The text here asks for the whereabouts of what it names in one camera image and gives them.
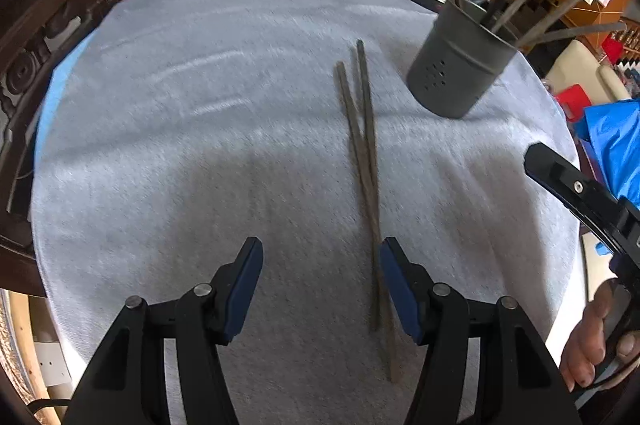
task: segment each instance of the black cable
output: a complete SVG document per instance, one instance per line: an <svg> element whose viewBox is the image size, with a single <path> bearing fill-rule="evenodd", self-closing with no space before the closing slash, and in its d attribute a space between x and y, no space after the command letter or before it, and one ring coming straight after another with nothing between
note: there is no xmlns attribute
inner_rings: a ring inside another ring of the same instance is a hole
<svg viewBox="0 0 640 425"><path fill-rule="evenodd" d="M609 383L610 381L612 381L614 378L616 378L616 376L620 376L620 374L622 374L624 371L626 371L629 367L631 367L632 365L634 365L636 363L636 361L640 360L640 353L638 353L637 355L635 355L633 357L633 360L629 361L628 363L626 363L625 365L623 365L622 367L620 367L620 369L618 369L615 373L613 373L613 375L607 376L607 378L597 381L595 383L592 383L591 385L588 385L587 387L584 388L584 392L587 391L591 391L592 389L597 389L599 387L602 387L603 385L605 385L606 383Z"/></svg>

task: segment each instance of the gray tablecloth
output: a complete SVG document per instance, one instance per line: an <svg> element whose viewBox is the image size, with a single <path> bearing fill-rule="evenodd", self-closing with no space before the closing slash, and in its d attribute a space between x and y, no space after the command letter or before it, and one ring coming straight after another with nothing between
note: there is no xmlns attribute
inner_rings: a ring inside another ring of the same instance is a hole
<svg viewBox="0 0 640 425"><path fill-rule="evenodd" d="M575 148L521 55L464 119L421 108L403 77L433 19L408 0L118 4L69 76L36 166L36 252L72 347L88 359L126 296L178 297L256 235L262 276L221 348L241 423L402 422L424 350L398 331L391 385L368 332L370 241L334 82L339 59L353 76L359 38L383 234L466 297L516 297L545 336L578 224L522 160L539 140L574 162Z"/></svg>

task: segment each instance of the human hand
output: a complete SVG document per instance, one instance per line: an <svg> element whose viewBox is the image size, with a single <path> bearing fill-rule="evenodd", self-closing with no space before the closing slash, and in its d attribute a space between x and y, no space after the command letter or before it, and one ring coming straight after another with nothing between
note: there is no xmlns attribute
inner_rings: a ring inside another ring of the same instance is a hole
<svg viewBox="0 0 640 425"><path fill-rule="evenodd" d="M595 366L605 356L604 319L613 306L613 289L616 284L609 280L600 285L593 300L587 304L582 320L575 326L564 346L560 360L560 373L569 391L575 384L587 387L593 383ZM618 358L626 365L640 353L640 331L624 335L618 342ZM638 365L635 361L613 380L602 386L610 389L624 380Z"/></svg>

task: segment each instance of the chair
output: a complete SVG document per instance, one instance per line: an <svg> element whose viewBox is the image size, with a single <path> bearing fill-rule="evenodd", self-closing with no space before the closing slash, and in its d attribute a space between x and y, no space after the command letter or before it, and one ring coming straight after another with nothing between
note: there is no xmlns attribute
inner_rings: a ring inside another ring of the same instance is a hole
<svg viewBox="0 0 640 425"><path fill-rule="evenodd" d="M602 105L618 100L629 100L631 96L609 66L601 66L595 56L578 40L572 40L558 56L545 77L557 94L572 85L580 85L591 105Z"/></svg>
<svg viewBox="0 0 640 425"><path fill-rule="evenodd" d="M591 106L591 101L580 85L575 84L556 94L556 100L562 107L566 119L575 123L584 116L585 108Z"/></svg>

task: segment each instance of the blue cloth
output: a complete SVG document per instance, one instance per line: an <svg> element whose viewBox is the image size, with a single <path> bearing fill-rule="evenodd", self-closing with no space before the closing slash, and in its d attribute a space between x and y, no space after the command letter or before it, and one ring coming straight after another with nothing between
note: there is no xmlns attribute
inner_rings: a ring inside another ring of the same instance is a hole
<svg viewBox="0 0 640 425"><path fill-rule="evenodd" d="M626 100L585 109L589 140L606 187L640 206L640 101ZM606 255L599 244L596 251Z"/></svg>
<svg viewBox="0 0 640 425"><path fill-rule="evenodd" d="M89 33L82 41L71 51L62 62L60 62L53 70L49 89L44 97L42 103L42 113L40 114L40 122L38 123L38 129L36 132L36 147L34 152L35 161L40 160L40 154L42 153L42 146L47 138L49 127L51 127L51 121L58 109L60 98L65 90L66 79L68 79L71 71L80 58L80 55L84 52L91 39L94 37L95 31Z"/></svg>

